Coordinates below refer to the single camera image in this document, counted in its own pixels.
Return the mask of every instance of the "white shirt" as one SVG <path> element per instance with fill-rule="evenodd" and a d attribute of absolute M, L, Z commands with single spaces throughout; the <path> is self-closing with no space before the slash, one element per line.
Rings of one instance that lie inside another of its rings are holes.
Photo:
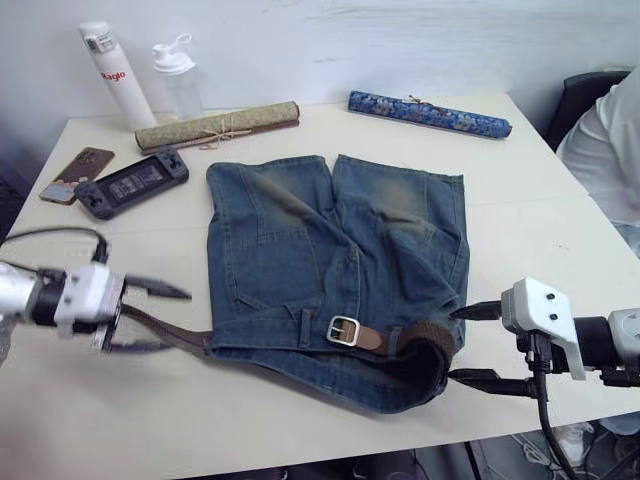
<path fill-rule="evenodd" d="M 640 226 L 640 67 L 596 100 L 556 153 L 609 220 Z"/>

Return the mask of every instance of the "cable on floor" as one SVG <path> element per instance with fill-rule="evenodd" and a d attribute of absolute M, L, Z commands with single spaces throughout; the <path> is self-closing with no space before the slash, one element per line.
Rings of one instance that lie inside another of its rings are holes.
<path fill-rule="evenodd" d="M 482 480 L 482 475 L 480 475 L 480 467 L 478 467 L 476 456 L 473 453 L 473 448 L 471 448 L 471 442 L 464 442 L 464 449 L 466 450 L 467 457 L 469 458 L 469 464 L 471 465 L 471 470 L 473 471 L 473 478 L 475 478 L 476 480 Z"/>
<path fill-rule="evenodd" d="M 482 456 L 484 457 L 484 464 L 487 466 L 487 468 L 495 473 L 498 477 L 500 477 L 501 480 L 510 480 L 506 475 L 500 473 L 500 471 L 496 467 L 488 462 L 487 455 L 484 453 L 484 449 L 482 448 L 482 441 L 478 440 L 477 444 L 482 452 Z"/>
<path fill-rule="evenodd" d="M 547 371 L 548 369 L 544 368 L 534 368 L 533 370 L 533 380 L 536 386 L 536 391 L 538 392 L 536 395 L 536 401 L 538 403 L 540 426 L 542 427 L 544 438 L 547 440 L 558 464 L 562 467 L 562 470 L 564 470 L 564 478 L 567 480 L 578 480 L 578 476 L 573 471 L 573 467 L 569 463 L 569 460 L 567 460 L 562 447 L 560 447 L 560 444 L 551 429 L 549 410 L 547 408 Z"/>
<path fill-rule="evenodd" d="M 415 463 L 416 467 L 418 467 L 418 470 L 420 470 L 420 473 L 422 473 L 424 480 L 431 480 L 431 477 L 429 477 L 429 475 L 427 474 L 427 471 L 424 469 L 422 462 L 418 460 L 418 452 L 416 452 L 415 448 L 413 449 L 413 462 Z"/>
<path fill-rule="evenodd" d="M 526 435 L 520 434 L 520 436 L 522 437 L 522 440 L 520 440 L 516 435 L 511 435 L 511 438 L 514 439 L 516 442 L 518 442 L 518 444 L 520 444 L 520 446 L 522 447 L 522 451 L 524 453 L 524 457 L 527 459 L 529 463 L 547 467 L 553 473 L 553 476 L 551 477 L 552 480 L 569 480 L 569 477 L 564 472 L 562 467 L 550 458 L 550 456 L 552 455 L 552 452 L 549 452 L 549 456 L 547 456 L 544 452 L 542 452 L 542 450 L 538 448 L 538 446 L 535 443 L 529 440 L 526 437 Z M 604 435 L 594 440 L 593 443 L 595 444 L 601 438 L 604 438 Z M 598 480 L 600 478 L 595 473 L 587 472 L 582 469 L 574 469 L 574 471 L 578 475 L 586 476 L 588 478 L 594 478 L 595 480 Z"/>

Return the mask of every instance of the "phone case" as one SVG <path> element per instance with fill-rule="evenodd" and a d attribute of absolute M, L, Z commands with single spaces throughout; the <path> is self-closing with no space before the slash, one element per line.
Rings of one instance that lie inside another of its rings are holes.
<path fill-rule="evenodd" d="M 110 150 L 86 147 L 58 174 L 40 198 L 48 202 L 71 205 L 75 201 L 73 190 L 80 182 L 95 179 L 115 154 Z"/>

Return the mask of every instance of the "denim shorts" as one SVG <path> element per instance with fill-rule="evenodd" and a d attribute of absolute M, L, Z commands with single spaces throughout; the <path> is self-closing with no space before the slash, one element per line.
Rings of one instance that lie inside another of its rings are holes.
<path fill-rule="evenodd" d="M 213 356 L 383 413 L 444 390 L 450 356 L 395 351 L 393 338 L 428 321 L 451 337 L 451 355 L 464 345 L 463 321 L 448 317 L 466 304 L 461 176 L 340 155 L 333 175 L 305 156 L 217 163 L 207 181 Z M 388 336 L 388 354 L 330 341 L 335 315 Z"/>

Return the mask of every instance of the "white table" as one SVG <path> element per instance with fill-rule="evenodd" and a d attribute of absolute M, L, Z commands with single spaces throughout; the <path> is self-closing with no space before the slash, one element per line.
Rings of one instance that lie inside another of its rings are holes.
<path fill-rule="evenodd" d="M 129 301 L 180 326 L 211 328 L 206 234 L 212 207 L 204 181 L 217 161 L 260 163 L 339 153 L 438 173 L 464 173 L 472 260 L 469 303 L 499 298 L 525 275 L 569 294 L 576 316 L 608 315 L 640 303 L 640 262 L 582 187 L 506 95 L 431 99 L 507 118 L 513 133 L 490 140 L 352 114 L 342 105 L 302 107 L 297 128 L 238 138 L 218 150 L 180 153 L 187 184 L 106 222 L 78 204 L 38 193 L 84 146 L 115 151 L 105 173 L 141 157 L 114 118 L 70 120 L 14 231 L 95 226 L 112 243 L 117 272 L 163 278 L 193 301 Z M 0 257 L 31 265 L 79 265 L 90 239 L 59 235 L 8 244 Z M 489 396 L 450 382 L 443 395 L 399 415 L 354 410 L 250 365 L 204 364 L 180 351 L 142 357 L 89 352 L 89 339 L 60 341 L 48 329 L 18 327 L 0 369 L 0 477 L 169 478 L 424 447 L 538 428 L 535 402 Z M 454 367 L 528 375 L 515 338 L 498 323 L 469 324 Z M 553 424 L 640 408 L 640 391 L 568 375 L 549 378 Z"/>

